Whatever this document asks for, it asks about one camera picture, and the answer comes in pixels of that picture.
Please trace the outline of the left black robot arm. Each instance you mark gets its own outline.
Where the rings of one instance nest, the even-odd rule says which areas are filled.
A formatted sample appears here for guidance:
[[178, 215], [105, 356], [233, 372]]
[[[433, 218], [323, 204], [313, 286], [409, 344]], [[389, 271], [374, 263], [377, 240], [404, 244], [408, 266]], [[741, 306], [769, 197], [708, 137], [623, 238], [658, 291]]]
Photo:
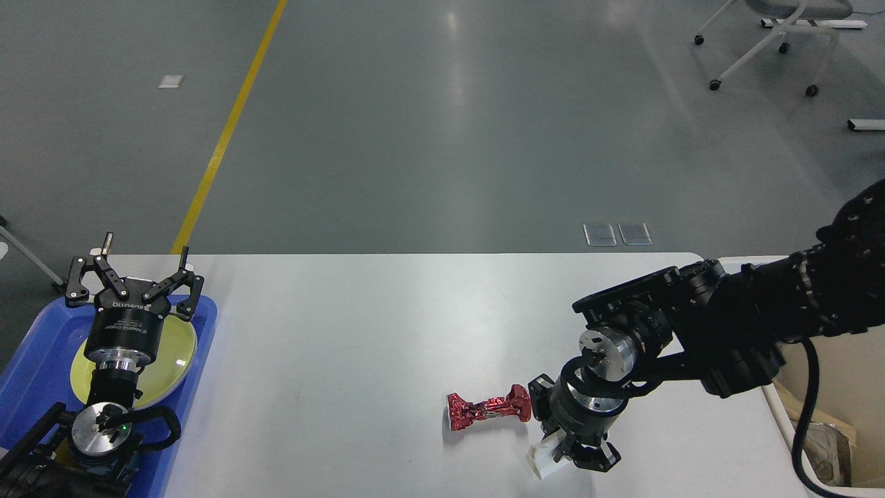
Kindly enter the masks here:
[[2, 456], [3, 497], [124, 497], [143, 457], [181, 438], [173, 407], [139, 406], [145, 373], [189, 354], [170, 354], [165, 331], [186, 328], [197, 312], [205, 278], [181, 246], [173, 274], [155, 281], [120, 275], [110, 264], [113, 233], [71, 261], [64, 306], [90, 308], [80, 356], [91, 367], [79, 409], [57, 401]]

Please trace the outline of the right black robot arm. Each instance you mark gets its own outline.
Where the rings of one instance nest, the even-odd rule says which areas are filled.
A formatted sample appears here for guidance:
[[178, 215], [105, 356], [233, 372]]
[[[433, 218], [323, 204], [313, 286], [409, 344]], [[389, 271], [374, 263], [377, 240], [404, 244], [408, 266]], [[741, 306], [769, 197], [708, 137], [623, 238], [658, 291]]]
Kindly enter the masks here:
[[812, 339], [865, 333], [883, 325], [884, 185], [848, 201], [818, 243], [770, 264], [727, 273], [717, 259], [669, 267], [592, 293], [572, 309], [586, 320], [579, 354], [552, 379], [528, 383], [543, 439], [529, 450], [544, 478], [569, 461], [609, 472], [620, 454], [608, 431], [628, 402], [668, 381], [697, 380], [726, 399], [771, 384], [785, 364], [781, 344], [802, 344], [808, 385], [790, 448], [800, 482], [817, 404], [821, 366]]

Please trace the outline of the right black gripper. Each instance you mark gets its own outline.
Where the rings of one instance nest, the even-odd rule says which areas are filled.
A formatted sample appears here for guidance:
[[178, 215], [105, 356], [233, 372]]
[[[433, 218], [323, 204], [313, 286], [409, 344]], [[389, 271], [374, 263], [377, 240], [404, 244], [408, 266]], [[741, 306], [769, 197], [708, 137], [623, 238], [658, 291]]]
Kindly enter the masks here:
[[628, 407], [627, 399], [610, 399], [578, 393], [568, 382], [555, 382], [540, 374], [528, 383], [533, 416], [541, 424], [544, 437], [557, 431], [575, 435], [557, 444], [553, 459], [565, 459], [575, 467], [591, 472], [609, 472], [622, 460], [620, 452], [607, 439], [607, 432]]

